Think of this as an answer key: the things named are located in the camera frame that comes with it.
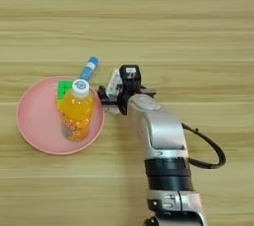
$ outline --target bottle cap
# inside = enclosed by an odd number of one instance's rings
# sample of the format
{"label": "bottle cap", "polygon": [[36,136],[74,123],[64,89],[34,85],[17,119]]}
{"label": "bottle cap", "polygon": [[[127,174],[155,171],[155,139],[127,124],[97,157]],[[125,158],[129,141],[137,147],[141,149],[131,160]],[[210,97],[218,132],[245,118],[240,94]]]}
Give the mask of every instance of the bottle cap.
{"label": "bottle cap", "polygon": [[72,86],[73,96],[78,99],[86,98],[90,93],[89,83],[83,79],[77,79]]}

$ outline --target silver arm segment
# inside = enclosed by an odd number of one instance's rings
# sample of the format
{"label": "silver arm segment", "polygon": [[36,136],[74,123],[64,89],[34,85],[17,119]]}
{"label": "silver arm segment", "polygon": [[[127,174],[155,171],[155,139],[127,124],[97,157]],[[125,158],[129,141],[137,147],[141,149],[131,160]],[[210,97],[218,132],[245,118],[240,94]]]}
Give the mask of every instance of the silver arm segment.
{"label": "silver arm segment", "polygon": [[[193,191],[191,177],[182,176],[191,170],[181,122],[144,94],[130,98],[127,115],[144,146],[150,183],[147,199],[150,210],[155,212],[155,217],[144,225],[207,226],[200,195]],[[182,162],[188,164],[184,169],[179,168]]]}

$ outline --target black cable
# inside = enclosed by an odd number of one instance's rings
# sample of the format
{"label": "black cable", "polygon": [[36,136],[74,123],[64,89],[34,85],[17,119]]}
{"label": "black cable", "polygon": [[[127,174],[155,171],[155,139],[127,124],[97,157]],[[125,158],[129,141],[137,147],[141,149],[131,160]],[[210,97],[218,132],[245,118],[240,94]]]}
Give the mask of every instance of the black cable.
{"label": "black cable", "polygon": [[205,141],[207,141],[214,148],[214,150],[217,152],[218,157],[219,157],[219,162],[217,164],[200,161],[198,159],[193,159],[193,158],[189,158],[189,163],[191,163],[194,166],[197,166],[200,168],[205,168],[205,169],[210,169],[210,170],[217,169],[217,168],[225,165],[226,154],[213,140],[211,140],[207,135],[203,134],[198,128],[193,129],[184,123],[182,123],[182,126],[185,130],[191,131],[191,132],[195,133],[196,135],[202,137]]}

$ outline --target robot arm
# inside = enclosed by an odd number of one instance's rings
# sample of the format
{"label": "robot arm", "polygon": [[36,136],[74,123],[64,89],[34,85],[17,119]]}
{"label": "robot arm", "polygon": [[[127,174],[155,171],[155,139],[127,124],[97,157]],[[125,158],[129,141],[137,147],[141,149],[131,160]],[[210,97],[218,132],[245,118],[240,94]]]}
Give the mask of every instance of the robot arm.
{"label": "robot arm", "polygon": [[181,122],[144,94],[129,99],[127,116],[144,147],[147,202],[155,213],[144,225],[207,226],[200,195],[192,186]]}
{"label": "robot arm", "polygon": [[[104,105],[117,105],[127,115],[144,147],[149,182],[147,202],[155,216],[144,226],[207,226],[200,195],[194,191],[189,163],[216,169],[226,162],[224,151],[198,129],[182,124],[175,115],[157,103],[153,89],[141,85],[137,65],[120,68],[122,83],[117,98],[109,98],[103,86],[98,95]],[[189,158],[183,127],[205,139],[219,155],[211,164]]]}

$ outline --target plastic bottle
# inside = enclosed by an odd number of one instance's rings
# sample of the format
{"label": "plastic bottle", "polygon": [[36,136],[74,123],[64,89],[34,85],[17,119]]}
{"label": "plastic bottle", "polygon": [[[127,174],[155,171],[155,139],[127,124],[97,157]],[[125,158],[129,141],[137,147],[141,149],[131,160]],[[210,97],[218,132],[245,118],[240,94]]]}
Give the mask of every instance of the plastic bottle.
{"label": "plastic bottle", "polygon": [[90,93],[89,83],[78,79],[63,100],[63,134],[72,141],[82,141],[88,135],[95,100]]}

